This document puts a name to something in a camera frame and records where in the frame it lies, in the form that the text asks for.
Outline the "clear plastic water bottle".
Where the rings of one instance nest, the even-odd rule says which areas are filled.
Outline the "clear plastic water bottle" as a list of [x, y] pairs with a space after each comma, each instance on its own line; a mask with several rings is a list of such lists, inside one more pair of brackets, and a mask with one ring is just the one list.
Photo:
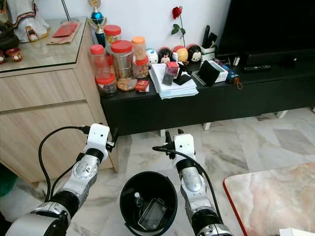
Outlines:
[[142, 196], [140, 195], [140, 193], [135, 192], [133, 194], [133, 197], [134, 197], [134, 202], [135, 202], [136, 207], [138, 207], [139, 209], [142, 209], [142, 207], [144, 206], [144, 200]]

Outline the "stack of white papers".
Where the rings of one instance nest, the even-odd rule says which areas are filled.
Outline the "stack of white papers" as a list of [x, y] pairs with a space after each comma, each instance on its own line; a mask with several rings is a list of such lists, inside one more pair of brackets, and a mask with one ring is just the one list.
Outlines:
[[195, 96], [199, 93], [196, 83], [192, 79], [183, 85], [178, 85], [175, 82], [173, 82], [170, 86], [164, 85], [162, 81], [166, 71], [166, 63], [155, 63], [152, 65], [149, 71], [149, 75], [151, 76], [151, 80], [153, 81], [156, 92], [159, 94], [162, 100], [174, 97]]

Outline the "small red box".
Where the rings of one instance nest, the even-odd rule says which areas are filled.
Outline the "small red box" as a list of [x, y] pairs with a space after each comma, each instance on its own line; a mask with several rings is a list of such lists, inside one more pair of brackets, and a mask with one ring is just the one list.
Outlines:
[[149, 80], [138, 80], [135, 85], [135, 90], [137, 92], [149, 92], [150, 91], [150, 81]]

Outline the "black low tv console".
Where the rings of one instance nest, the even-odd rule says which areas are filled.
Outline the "black low tv console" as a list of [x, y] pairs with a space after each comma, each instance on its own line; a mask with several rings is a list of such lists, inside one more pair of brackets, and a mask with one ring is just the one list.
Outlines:
[[288, 69], [275, 65], [239, 78], [242, 88], [223, 82], [200, 85], [195, 96], [161, 99], [150, 85], [147, 93], [120, 91], [100, 101], [108, 125], [119, 135], [315, 106], [315, 61]]

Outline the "large red-lid nut jar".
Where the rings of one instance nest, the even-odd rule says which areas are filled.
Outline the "large red-lid nut jar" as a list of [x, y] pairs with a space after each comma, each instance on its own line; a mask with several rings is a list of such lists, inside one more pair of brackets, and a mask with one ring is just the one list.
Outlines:
[[135, 90], [137, 79], [133, 74], [133, 48], [127, 40], [113, 41], [110, 46], [116, 76], [117, 88], [123, 91]]

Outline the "light wooden cabinet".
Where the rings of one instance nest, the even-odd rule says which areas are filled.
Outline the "light wooden cabinet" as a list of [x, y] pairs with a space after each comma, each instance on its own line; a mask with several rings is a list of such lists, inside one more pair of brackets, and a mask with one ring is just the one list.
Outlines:
[[22, 43], [22, 61], [0, 66], [0, 162], [25, 182], [44, 181], [41, 153], [52, 179], [74, 163], [86, 136], [77, 126], [106, 124], [96, 87], [85, 17], [72, 42]]

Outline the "yellow red round plush toy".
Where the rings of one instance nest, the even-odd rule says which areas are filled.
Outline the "yellow red round plush toy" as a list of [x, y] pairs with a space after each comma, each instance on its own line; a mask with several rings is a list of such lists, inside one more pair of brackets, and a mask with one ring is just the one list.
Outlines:
[[186, 47], [178, 45], [173, 49], [173, 59], [175, 61], [180, 61], [181, 63], [187, 64], [189, 58], [189, 53]]

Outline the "black white round plush toy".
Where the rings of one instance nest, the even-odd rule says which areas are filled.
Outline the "black white round plush toy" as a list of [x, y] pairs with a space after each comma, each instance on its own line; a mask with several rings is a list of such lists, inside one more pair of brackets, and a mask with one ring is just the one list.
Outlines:
[[159, 56], [159, 63], [169, 63], [169, 61], [174, 61], [173, 52], [168, 47], [161, 47], [157, 54]]

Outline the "black mouse round plush toy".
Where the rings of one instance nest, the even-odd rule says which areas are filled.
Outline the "black mouse round plush toy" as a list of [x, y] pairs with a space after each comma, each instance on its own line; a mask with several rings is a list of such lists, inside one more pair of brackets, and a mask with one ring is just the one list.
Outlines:
[[187, 45], [188, 62], [199, 63], [202, 60], [202, 48], [196, 44]]

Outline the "orange-lid plastic jar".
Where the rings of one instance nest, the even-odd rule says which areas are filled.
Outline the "orange-lid plastic jar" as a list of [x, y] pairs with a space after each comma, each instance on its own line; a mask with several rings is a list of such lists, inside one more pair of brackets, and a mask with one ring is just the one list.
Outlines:
[[142, 79], [149, 76], [149, 59], [146, 53], [145, 38], [135, 36], [132, 38], [133, 48], [133, 74], [137, 79]]

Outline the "small red-lid jar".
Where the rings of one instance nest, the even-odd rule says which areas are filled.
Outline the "small red-lid jar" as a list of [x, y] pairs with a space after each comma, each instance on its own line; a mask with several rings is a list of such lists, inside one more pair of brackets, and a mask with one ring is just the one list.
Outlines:
[[119, 36], [122, 33], [122, 28], [118, 25], [105, 25], [103, 27], [105, 35], [105, 46], [111, 45], [113, 42], [119, 40]]

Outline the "brown paper envelope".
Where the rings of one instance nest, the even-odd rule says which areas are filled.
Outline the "brown paper envelope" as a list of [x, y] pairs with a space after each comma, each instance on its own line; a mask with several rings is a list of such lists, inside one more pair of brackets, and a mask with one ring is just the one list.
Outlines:
[[74, 37], [76, 36], [77, 29], [71, 36], [66, 36], [66, 37], [61, 37], [61, 38], [53, 38], [52, 37], [52, 38], [50, 38], [50, 41], [47, 44], [48, 45], [70, 44], [73, 41]]

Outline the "green plastic container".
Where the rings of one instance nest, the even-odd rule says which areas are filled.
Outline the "green plastic container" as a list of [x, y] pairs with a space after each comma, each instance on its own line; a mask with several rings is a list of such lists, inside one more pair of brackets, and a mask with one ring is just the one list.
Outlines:
[[0, 197], [4, 197], [12, 191], [16, 180], [17, 175], [5, 165], [0, 164]]

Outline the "gold blue trophy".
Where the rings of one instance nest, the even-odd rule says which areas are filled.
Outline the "gold blue trophy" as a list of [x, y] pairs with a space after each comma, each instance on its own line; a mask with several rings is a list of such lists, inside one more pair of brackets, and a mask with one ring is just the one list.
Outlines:
[[97, 42], [106, 47], [106, 36], [104, 34], [104, 25], [107, 23], [107, 19], [104, 17], [103, 13], [99, 10], [101, 7], [101, 0], [87, 0], [90, 7], [92, 7], [93, 12], [90, 14], [90, 20], [88, 23], [94, 29], [94, 35]]

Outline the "black flat television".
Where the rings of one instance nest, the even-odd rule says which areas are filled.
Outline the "black flat television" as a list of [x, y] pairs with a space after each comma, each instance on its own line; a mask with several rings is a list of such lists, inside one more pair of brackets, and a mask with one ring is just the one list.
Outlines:
[[241, 65], [315, 63], [315, 0], [231, 0], [216, 55]]

